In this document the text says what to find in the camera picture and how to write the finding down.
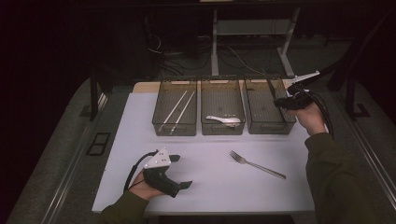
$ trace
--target olive jacket sleeve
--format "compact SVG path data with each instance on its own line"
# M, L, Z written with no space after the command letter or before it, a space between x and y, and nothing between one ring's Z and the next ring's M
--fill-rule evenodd
M367 190L354 173L354 159L328 133L312 135L305 145L306 176L318 223L377 223Z
M149 201L144 200L130 191L125 191L112 205L105 208L99 216L99 224L145 224L143 218Z

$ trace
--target white table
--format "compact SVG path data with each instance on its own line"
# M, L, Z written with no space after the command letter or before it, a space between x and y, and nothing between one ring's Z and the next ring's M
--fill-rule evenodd
M190 180L193 183L176 198L165 195L152 199L146 209L148 217L314 211L305 175L308 151L304 140L308 134L298 122L289 135L249 134L246 125L242 135L204 136L198 119L194 137L159 137L151 124L158 89L159 83L138 83L130 94L93 212L101 212L121 196L132 166L144 154L163 147L169 154L181 156L166 172L168 177L177 183ZM287 179L237 163L230 156L231 150ZM136 174L144 163L141 162Z

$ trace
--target fork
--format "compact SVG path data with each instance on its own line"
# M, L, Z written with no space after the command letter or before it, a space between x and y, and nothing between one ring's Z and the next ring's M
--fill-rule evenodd
M254 166L254 167L256 167L256 168L259 168L259 169L261 169L261 170L263 170L263 171L265 171L265 172L267 172L267 173L269 173L269 174L271 174L271 175L277 176L277 177L279 177L279 178L281 178L281 179L286 179L286 176L285 176L285 175L282 175L282 174L280 174L280 173L278 173L278 172L275 172L275 171L273 171L273 170L270 170L270 169L267 169L267 168L265 168L265 167L262 167L262 166L260 166L260 165L258 165L258 164L253 163L253 162L247 161L245 158L239 156L239 155L238 155L236 152L234 152L234 151L231 151L230 155L231 155L231 157L233 157L234 160L236 160L237 162L239 162L239 163L241 163L241 164L246 164L246 163L247 163L247 164L252 165L252 166Z

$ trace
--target plastic spoon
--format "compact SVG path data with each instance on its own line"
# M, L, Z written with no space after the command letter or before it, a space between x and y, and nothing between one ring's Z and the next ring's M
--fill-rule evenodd
M226 126L229 127L236 127L239 125L239 123L241 122L240 119L238 118L229 118L229 119L223 119L223 118L219 118L219 117L215 117L215 116L206 116L207 119L215 119L218 120L222 123L224 123Z

